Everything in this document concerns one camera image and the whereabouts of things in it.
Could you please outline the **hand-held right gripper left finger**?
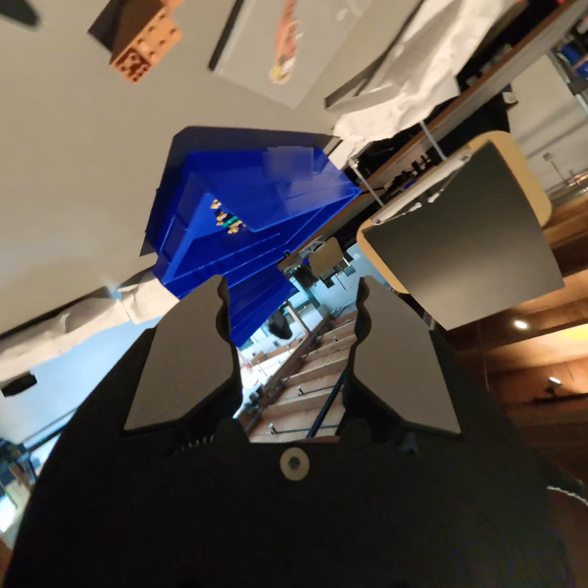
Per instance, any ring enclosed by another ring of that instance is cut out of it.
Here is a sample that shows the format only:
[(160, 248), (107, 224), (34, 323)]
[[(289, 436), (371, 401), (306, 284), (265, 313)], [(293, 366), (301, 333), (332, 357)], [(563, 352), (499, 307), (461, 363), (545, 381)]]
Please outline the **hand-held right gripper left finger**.
[(212, 409), (204, 425), (211, 427), (232, 417), (241, 400), (229, 289), (224, 276), (214, 275), (159, 320), (124, 430), (188, 424)]

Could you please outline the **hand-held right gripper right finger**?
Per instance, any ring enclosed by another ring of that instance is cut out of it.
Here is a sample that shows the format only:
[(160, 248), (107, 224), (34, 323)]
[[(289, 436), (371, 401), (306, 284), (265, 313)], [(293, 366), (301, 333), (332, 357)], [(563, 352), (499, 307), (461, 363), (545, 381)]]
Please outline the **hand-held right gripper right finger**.
[(422, 318), (372, 276), (360, 279), (356, 307), (349, 384), (401, 424), (459, 436), (460, 423)]

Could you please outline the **brown angled toy brick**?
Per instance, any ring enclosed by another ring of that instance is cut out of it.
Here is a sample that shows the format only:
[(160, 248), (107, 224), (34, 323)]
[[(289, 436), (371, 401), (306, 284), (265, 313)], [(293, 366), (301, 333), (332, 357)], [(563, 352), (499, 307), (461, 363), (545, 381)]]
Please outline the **brown angled toy brick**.
[(110, 67), (137, 84), (182, 39), (173, 12), (185, 1), (109, 1), (88, 33), (110, 52)]

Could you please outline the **crumpled white paper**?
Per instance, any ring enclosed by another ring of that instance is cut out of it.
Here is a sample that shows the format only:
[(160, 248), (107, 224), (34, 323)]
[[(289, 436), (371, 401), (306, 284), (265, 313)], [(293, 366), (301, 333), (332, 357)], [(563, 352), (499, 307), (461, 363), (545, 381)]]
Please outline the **crumpled white paper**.
[(333, 135), (352, 143), (392, 138), (459, 95), (458, 73), (516, 1), (422, 1), (358, 96), (329, 107)]
[(50, 318), (3, 334), (1, 383), (17, 379), (105, 330), (161, 318), (178, 302), (151, 270), (132, 276), (113, 292), (92, 293)]

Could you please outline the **wooden staircase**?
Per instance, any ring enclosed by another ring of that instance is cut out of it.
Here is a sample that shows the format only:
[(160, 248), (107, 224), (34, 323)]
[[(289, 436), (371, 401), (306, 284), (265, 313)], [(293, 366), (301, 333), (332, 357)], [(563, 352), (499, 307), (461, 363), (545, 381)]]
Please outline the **wooden staircase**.
[(332, 440), (345, 413), (342, 378), (357, 311), (338, 311), (303, 339), (239, 417), (257, 444)]

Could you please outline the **stack of blue plastic bins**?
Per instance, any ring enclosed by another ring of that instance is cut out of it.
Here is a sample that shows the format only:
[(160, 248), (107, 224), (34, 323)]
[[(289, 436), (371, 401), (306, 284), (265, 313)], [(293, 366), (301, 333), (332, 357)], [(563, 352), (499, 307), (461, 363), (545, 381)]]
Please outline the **stack of blue plastic bins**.
[[(146, 225), (153, 273), (183, 299), (214, 275), (229, 289), (231, 340), (242, 346), (293, 293), (277, 267), (360, 194), (325, 153), (325, 134), (189, 126), (172, 139)], [(270, 181), (269, 148), (312, 150), (310, 181)], [(214, 199), (247, 229), (216, 227)]]

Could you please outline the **small pale chair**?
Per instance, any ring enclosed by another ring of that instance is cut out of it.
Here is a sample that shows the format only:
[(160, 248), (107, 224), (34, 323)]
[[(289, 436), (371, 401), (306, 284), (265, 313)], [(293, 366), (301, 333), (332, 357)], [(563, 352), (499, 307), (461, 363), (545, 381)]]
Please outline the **small pale chair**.
[(308, 256), (308, 265), (314, 277), (321, 278), (340, 264), (344, 258), (341, 246), (332, 236), (323, 244), (323, 246)]

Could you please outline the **yellow-rimmed black board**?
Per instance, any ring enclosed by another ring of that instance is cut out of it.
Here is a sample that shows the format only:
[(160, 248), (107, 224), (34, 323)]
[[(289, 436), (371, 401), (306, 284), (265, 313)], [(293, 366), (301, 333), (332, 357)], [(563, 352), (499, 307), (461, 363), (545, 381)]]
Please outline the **yellow-rimmed black board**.
[(564, 288), (552, 203), (511, 134), (476, 136), (357, 230), (393, 289), (446, 331)]

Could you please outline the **small gold toy bricks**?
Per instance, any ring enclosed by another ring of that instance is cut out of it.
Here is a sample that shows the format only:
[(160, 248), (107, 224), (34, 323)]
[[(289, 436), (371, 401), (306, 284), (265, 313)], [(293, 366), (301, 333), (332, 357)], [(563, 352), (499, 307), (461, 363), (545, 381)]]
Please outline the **small gold toy bricks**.
[(210, 209), (215, 214), (216, 227), (223, 229), (227, 234), (234, 235), (240, 231), (247, 229), (246, 224), (236, 215), (227, 212), (223, 209), (222, 202), (218, 199), (214, 199), (210, 204)]

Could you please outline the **grey instruction booklet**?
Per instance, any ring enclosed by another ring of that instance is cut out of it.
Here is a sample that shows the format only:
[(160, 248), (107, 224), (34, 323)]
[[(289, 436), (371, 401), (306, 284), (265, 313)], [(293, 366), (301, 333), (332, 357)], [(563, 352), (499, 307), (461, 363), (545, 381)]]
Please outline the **grey instruction booklet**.
[(419, 1), (236, 1), (210, 58), (219, 79), (290, 111), (362, 79)]

